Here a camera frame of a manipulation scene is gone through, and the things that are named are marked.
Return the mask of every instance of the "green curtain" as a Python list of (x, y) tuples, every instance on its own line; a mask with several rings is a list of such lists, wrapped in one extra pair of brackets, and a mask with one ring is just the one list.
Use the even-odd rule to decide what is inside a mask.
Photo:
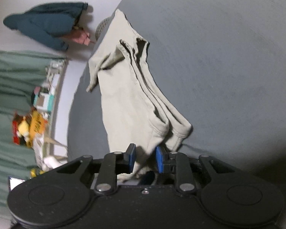
[(36, 166), (32, 149), (12, 142), (13, 114), (30, 110), (31, 94), (35, 86), (46, 78), (45, 67), (61, 56), (37, 52), (0, 51), (0, 217), (10, 218), (6, 206), (8, 176), (29, 178)]

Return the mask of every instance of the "folded clothing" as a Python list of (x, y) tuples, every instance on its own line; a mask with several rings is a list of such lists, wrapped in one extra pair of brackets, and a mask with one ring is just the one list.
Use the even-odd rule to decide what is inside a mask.
[(148, 42), (117, 10), (102, 43), (89, 59), (90, 85), (97, 81), (101, 90), (103, 122), (110, 152), (137, 146), (133, 174), (144, 174), (148, 157), (164, 143), (175, 151), (185, 139), (191, 124), (178, 112), (157, 87), (147, 64)]

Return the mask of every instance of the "beige pants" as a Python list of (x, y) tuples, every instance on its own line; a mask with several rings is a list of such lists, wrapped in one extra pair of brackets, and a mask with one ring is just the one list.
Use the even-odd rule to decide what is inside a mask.
[(110, 152), (124, 152), (130, 143), (137, 146), (134, 173), (120, 175), (119, 179), (146, 171), (142, 168), (160, 143), (175, 151), (191, 129), (156, 86), (146, 62), (147, 46), (148, 42), (117, 10), (89, 60), (91, 81), (87, 91), (99, 82)]

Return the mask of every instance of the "hanging jacket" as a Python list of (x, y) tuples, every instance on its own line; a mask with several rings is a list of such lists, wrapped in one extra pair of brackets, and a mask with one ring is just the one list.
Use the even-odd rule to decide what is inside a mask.
[(47, 3), (36, 6), (23, 14), (12, 14), (3, 24), (12, 30), (58, 51), (66, 51), (69, 45), (59, 37), (71, 32), (87, 3)]

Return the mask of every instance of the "gray bed sheet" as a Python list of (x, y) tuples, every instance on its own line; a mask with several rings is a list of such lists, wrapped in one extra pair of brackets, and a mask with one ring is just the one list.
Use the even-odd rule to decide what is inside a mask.
[[(180, 151), (251, 171), (286, 198), (286, 0), (122, 0), (118, 8), (150, 42), (158, 87), (193, 125)], [(100, 90), (87, 93), (89, 80), (87, 67), (69, 116), (69, 160), (109, 152)]]

